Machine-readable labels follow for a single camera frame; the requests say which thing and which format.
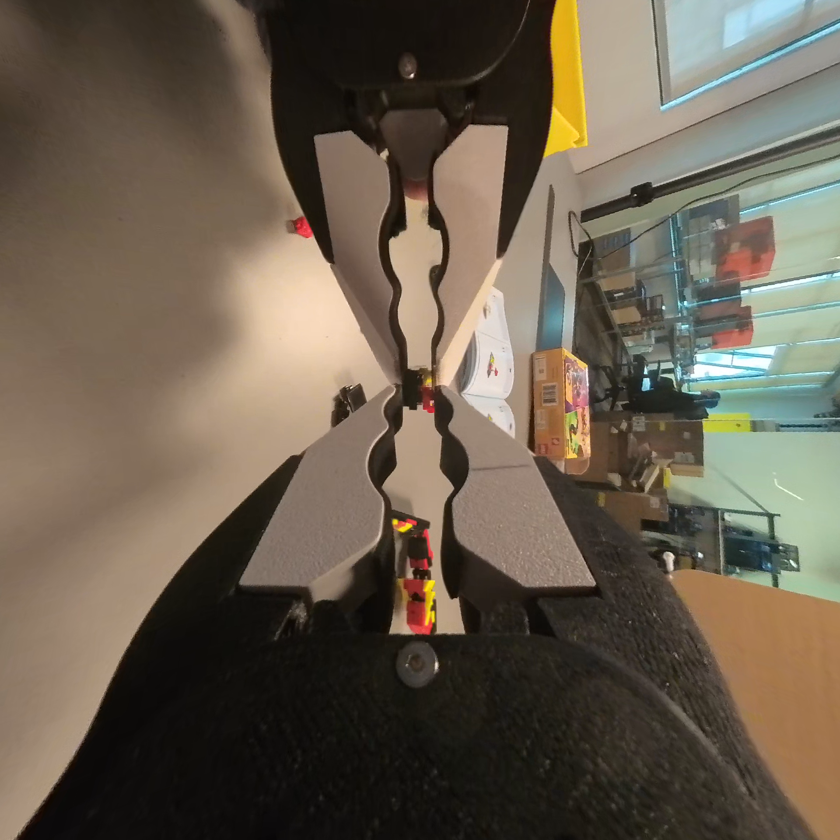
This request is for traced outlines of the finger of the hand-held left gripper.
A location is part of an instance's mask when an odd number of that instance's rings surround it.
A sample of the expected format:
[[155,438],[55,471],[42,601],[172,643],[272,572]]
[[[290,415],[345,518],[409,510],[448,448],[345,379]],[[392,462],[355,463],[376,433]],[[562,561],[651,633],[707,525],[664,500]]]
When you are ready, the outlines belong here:
[[436,380],[452,382],[501,267],[497,255],[508,128],[470,125],[434,164],[445,254],[437,285]]
[[387,160],[352,131],[316,135],[314,147],[332,247],[332,273],[389,382],[402,379],[392,326],[395,279],[385,255],[392,210]]

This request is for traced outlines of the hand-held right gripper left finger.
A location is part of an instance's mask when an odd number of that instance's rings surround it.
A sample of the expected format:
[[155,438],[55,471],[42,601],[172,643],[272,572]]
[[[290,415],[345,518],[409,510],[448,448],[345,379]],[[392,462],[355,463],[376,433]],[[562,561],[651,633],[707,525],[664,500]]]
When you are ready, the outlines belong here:
[[401,393],[389,385],[305,451],[245,567],[247,592],[305,601],[388,595],[395,572],[392,505]]

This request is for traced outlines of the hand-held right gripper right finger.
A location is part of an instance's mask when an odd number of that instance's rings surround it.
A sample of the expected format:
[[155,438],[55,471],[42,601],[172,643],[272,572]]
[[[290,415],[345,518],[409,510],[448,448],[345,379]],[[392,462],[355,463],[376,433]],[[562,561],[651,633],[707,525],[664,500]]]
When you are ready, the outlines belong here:
[[446,386],[436,392],[440,563],[455,599],[591,595],[595,579],[525,445]]

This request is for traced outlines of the yellow plastic parts bin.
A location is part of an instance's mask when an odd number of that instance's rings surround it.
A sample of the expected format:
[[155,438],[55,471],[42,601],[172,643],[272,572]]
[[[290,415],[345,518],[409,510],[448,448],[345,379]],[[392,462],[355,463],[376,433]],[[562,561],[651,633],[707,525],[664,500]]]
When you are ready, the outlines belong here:
[[550,29],[552,112],[543,157],[585,147],[588,142],[576,1],[556,1]]

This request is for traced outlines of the small black red lego assembly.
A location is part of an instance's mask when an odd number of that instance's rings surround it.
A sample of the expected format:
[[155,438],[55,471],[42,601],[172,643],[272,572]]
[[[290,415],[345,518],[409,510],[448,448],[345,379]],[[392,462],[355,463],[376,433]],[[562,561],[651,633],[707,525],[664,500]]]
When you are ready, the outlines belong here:
[[402,379],[402,404],[411,411],[435,413],[434,371],[427,367],[407,369]]

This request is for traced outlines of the red yellow black lego model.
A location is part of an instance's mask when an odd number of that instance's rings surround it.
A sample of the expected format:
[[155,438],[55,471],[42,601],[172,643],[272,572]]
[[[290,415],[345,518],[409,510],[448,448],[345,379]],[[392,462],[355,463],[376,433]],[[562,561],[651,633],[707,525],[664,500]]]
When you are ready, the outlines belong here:
[[408,630],[417,636],[437,632],[437,596],[430,522],[415,514],[392,512],[396,586]]

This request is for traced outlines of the orange lego box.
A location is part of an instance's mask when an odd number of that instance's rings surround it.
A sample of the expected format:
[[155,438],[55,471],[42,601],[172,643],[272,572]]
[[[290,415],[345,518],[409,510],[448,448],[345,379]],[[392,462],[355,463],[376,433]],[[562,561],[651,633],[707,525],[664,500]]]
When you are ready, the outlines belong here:
[[534,453],[585,471],[592,454],[589,366],[564,348],[532,355]]

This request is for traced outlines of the lego instruction booklet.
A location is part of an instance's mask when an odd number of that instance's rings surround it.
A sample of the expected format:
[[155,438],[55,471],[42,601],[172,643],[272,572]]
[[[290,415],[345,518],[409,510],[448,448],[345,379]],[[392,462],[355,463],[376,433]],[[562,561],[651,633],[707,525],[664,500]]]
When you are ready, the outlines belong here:
[[508,404],[515,364],[503,294],[491,288],[458,369],[458,392],[482,416],[511,437],[516,420]]

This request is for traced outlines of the dark desk pad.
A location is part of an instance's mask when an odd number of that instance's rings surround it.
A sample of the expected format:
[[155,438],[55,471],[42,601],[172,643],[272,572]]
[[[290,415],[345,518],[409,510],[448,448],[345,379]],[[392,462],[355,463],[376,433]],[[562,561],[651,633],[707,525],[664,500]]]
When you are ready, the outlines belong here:
[[555,192],[553,186],[549,185],[542,247],[538,326],[535,339],[535,350],[538,352],[559,348],[562,345],[564,333],[564,285],[551,262],[554,210]]

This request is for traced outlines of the metal storage shelving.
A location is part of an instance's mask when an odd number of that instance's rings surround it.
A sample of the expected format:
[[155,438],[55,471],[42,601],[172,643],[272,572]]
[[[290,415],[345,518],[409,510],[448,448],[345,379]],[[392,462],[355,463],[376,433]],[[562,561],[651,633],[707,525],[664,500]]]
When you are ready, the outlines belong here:
[[[743,189],[592,238],[592,276],[631,352],[695,380],[824,375],[838,363],[838,181]],[[715,232],[772,216],[768,276],[716,281]],[[752,308],[750,346],[714,350],[714,325]]]

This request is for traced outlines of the black office chair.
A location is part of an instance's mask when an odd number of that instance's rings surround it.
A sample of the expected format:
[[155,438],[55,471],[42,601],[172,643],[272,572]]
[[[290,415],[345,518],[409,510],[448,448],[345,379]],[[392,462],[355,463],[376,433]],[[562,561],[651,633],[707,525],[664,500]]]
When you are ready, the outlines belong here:
[[710,390],[699,393],[682,392],[658,374],[655,383],[644,389],[647,370],[645,357],[633,356],[631,372],[626,378],[626,400],[622,409],[631,413],[668,414],[678,421],[701,421],[709,411],[718,407],[721,395]]

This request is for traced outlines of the black light stand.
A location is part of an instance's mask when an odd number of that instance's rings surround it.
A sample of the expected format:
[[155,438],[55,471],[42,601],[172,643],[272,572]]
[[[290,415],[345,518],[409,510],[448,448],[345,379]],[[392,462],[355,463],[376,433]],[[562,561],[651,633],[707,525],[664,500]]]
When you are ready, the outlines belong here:
[[660,197],[680,193],[690,188],[717,181],[721,178],[738,175],[756,167],[774,164],[797,154],[809,154],[814,151],[819,151],[838,141],[839,127],[835,126],[798,140],[779,143],[767,150],[745,154],[732,161],[720,163],[670,181],[659,184],[652,182],[639,183],[631,187],[625,195],[584,208],[581,211],[580,219],[583,224],[587,224],[602,217],[621,213],[627,209],[643,207]]

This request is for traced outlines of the red storage box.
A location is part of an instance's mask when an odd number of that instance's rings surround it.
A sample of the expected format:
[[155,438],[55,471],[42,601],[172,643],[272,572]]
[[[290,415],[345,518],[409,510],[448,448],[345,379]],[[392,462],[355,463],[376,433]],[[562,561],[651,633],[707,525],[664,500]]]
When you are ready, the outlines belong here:
[[711,347],[731,350],[748,347],[753,341],[753,313],[750,306],[740,306],[733,314],[721,318],[712,328]]
[[769,275],[775,257],[774,219],[763,216],[715,232],[716,281],[759,280]]

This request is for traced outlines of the large paned window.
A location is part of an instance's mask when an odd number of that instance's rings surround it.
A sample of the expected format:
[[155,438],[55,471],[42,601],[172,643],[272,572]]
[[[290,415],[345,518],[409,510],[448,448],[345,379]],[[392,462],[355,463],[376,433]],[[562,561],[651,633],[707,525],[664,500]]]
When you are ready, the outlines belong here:
[[653,1],[660,107],[838,34],[835,1]]

